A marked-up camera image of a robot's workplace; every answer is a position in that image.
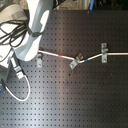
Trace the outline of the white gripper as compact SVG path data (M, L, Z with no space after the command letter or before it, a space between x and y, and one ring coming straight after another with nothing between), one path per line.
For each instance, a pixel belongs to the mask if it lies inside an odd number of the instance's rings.
M10 46L0 46L0 65L7 68L13 54L14 50Z

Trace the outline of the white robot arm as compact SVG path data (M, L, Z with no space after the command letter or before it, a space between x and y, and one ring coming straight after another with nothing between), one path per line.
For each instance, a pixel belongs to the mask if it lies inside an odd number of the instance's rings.
M53 7L51 0L27 0L29 15L18 3L0 8L0 65L7 68L13 55L30 61L38 53L41 36Z

